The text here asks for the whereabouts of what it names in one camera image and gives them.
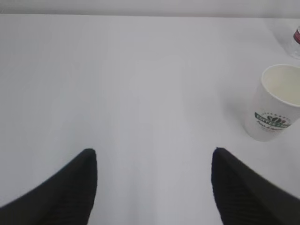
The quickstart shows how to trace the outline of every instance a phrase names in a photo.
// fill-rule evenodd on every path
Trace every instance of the white paper cup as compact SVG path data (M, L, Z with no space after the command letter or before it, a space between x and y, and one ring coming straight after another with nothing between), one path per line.
M247 112L245 129L262 142L275 138L300 117L300 68L274 65L262 74Z

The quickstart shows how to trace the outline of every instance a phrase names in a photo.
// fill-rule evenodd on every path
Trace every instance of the white table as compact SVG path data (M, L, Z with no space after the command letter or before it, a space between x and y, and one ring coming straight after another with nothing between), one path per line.
M266 143L241 125L262 71L300 64L278 42L298 23L0 15L0 205L84 148L98 160L91 225L221 225L217 146L300 197L300 123Z

